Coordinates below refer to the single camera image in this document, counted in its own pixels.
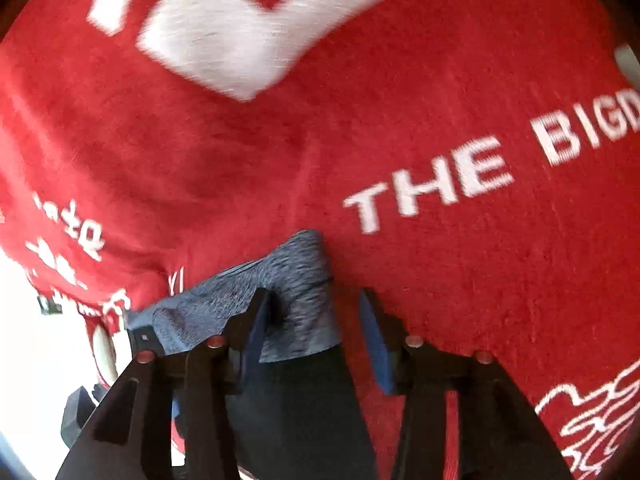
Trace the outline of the black pants grey waistband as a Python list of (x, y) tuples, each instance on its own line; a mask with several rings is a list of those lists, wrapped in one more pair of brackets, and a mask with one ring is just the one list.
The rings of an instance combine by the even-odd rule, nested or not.
[(256, 370), (227, 408), (241, 467), (258, 479), (373, 479), (375, 456), (341, 348), (321, 235), (300, 231), (265, 257), (125, 316), (168, 354), (194, 348), (274, 292)]

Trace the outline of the red patterned pillow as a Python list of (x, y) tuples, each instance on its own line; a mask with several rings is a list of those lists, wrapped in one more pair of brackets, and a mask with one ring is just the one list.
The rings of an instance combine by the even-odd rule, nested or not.
[(97, 325), (90, 344), (98, 373), (104, 384), (111, 387), (131, 360), (128, 335), (125, 332), (110, 335), (103, 326)]

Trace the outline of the red printed bed blanket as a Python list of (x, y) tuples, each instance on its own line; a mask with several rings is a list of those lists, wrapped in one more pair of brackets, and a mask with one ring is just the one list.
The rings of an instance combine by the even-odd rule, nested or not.
[(1, 0), (1, 447), (52, 479), (97, 325), (300, 231), (393, 475), (373, 289), (492, 354), (569, 479), (639, 474), (639, 90), (606, 0)]

